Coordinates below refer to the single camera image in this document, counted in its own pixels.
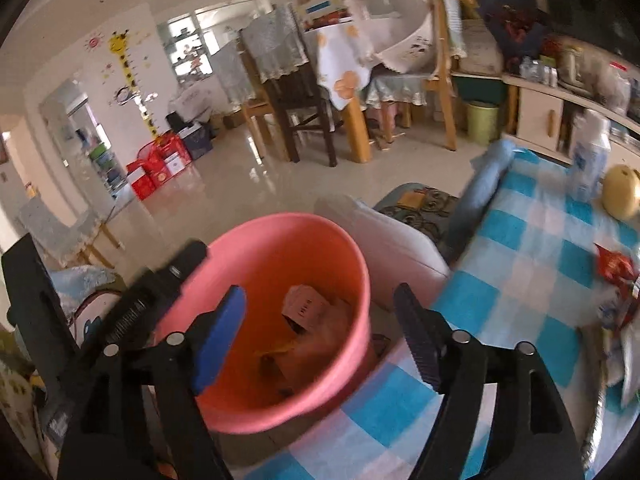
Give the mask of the dining table with floral cloth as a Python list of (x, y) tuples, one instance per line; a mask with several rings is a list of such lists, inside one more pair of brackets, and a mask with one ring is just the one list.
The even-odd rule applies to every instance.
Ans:
[(385, 41), (397, 44), (399, 18), (378, 18), (356, 24), (353, 21), (309, 29), (303, 33), (320, 88), (341, 114), (352, 159), (370, 162), (369, 139), (364, 110), (372, 74), (384, 65), (375, 49)]

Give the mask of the pink carton box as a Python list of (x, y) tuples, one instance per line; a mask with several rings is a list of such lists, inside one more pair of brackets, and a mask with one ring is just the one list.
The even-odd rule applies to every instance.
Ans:
[(329, 305), (312, 286), (294, 285), (284, 297), (281, 314), (296, 334), (309, 333)]

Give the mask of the dark wooden dining chair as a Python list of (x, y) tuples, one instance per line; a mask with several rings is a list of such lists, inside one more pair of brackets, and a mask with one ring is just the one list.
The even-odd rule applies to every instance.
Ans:
[(241, 30), (241, 44), (274, 111), (288, 158), (299, 161), (295, 135), (322, 135), (329, 165), (337, 165), (329, 105), (322, 98), (303, 33), (287, 4), (262, 14)]

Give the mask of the green waste bin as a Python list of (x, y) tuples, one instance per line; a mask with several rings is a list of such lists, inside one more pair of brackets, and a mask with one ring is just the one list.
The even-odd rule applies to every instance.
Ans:
[(491, 103), (472, 101), (466, 104), (466, 124), (471, 141), (491, 144), (498, 136), (499, 107)]

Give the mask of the white stool cushion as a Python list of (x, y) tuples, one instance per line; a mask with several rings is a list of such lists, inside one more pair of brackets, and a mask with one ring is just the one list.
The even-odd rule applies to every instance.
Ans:
[(356, 242), (378, 306), (393, 310), (393, 294), (402, 283), (410, 286), (424, 308), (431, 307), (442, 292), (450, 269), (424, 234), (343, 194), (318, 198), (314, 213), (336, 223)]

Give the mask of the large yellow pear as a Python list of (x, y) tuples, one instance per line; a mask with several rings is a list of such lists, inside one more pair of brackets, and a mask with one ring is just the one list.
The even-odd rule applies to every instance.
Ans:
[(616, 220), (629, 220), (639, 210), (639, 171), (627, 165), (611, 167), (602, 182), (602, 205)]

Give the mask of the white mesh food cover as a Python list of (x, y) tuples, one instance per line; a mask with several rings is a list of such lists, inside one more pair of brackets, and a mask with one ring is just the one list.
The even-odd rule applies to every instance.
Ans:
[(398, 74), (435, 55), (434, 0), (344, 0), (374, 58)]

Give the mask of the pink plastic trash bucket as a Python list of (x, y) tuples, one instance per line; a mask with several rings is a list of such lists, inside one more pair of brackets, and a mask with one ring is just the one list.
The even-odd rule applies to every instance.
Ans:
[[(162, 339), (186, 330), (239, 285), (246, 315), (213, 385), (196, 399), (209, 430), (257, 434), (335, 403), (350, 387), (370, 349), (370, 280), (355, 241), (336, 223), (303, 212), (247, 221), (208, 246), (208, 255), (182, 285), (157, 324)], [(288, 398), (259, 373), (259, 357), (292, 340), (282, 314), (285, 295), (310, 285), (327, 300), (343, 300), (350, 321), (342, 343), (316, 377)]]

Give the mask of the red candy wrapper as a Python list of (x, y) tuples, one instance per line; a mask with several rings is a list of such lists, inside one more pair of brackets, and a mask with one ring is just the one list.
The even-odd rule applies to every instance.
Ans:
[(596, 245), (596, 272), (610, 284), (620, 285), (633, 282), (638, 273), (631, 258), (622, 252), (612, 252), (601, 245)]

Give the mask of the dark blue flower bouquet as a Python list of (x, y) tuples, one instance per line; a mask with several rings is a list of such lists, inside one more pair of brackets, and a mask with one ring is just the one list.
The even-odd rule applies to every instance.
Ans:
[(477, 13), (506, 60), (536, 58), (548, 34), (548, 14), (537, 0), (476, 0)]

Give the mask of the clear plastic bag on cabinet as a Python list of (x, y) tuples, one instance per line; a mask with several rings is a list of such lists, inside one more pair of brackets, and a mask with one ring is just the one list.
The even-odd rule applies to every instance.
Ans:
[(612, 112), (625, 116), (627, 114), (631, 83), (628, 70), (617, 62), (609, 62), (602, 67), (596, 83), (597, 97)]

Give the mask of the giraffe height chart sticker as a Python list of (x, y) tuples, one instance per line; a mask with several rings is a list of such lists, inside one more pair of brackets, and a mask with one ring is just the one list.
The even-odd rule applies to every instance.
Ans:
[(113, 32), (108, 42), (110, 51), (116, 56), (120, 69), (125, 78), (125, 88), (129, 92), (125, 102), (134, 101), (138, 107), (142, 122), (151, 133), (152, 139), (156, 140), (160, 135), (157, 125), (155, 125), (153, 115), (144, 104), (140, 84), (138, 84), (137, 75), (134, 73), (134, 66), (129, 57), (128, 50), (128, 30), (123, 32)]

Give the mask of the red gift boxes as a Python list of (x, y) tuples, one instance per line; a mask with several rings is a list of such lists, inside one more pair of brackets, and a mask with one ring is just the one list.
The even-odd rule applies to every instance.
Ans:
[(191, 162), (182, 140), (168, 131), (140, 148), (137, 158), (126, 166), (127, 181), (137, 198), (146, 200)]

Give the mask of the white tv cabinet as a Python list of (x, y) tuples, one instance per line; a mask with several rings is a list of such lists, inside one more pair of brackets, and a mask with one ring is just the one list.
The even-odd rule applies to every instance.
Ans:
[(639, 167), (638, 122), (559, 87), (512, 75), (504, 75), (502, 81), (508, 89), (503, 134), (521, 148), (528, 148), (561, 165), (569, 165), (577, 116), (590, 108), (608, 118), (613, 128), (611, 154), (606, 164), (609, 167)]

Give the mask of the white milk bottle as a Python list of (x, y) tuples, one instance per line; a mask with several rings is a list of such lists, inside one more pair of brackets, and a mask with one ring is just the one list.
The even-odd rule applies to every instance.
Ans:
[(597, 193), (611, 153), (610, 130), (610, 120), (591, 108), (574, 120), (568, 192), (578, 202), (588, 203)]

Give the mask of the blue white checkered tablecloth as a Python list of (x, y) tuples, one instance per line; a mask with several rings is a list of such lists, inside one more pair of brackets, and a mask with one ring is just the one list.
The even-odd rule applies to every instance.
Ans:
[[(519, 151), (434, 307), (484, 344), (531, 342), (558, 388), (575, 434), (593, 412), (594, 385), (578, 330), (593, 323), (608, 284), (596, 250), (635, 248), (639, 231), (565, 191), (567, 172)], [(405, 344), (337, 411), (247, 479), (405, 479), (442, 400)]]

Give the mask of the white electric kettle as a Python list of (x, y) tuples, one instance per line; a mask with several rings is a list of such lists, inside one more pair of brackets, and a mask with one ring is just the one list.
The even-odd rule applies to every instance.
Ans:
[(582, 80), (582, 50), (574, 46), (566, 46), (560, 54), (560, 78), (566, 84), (584, 88)]

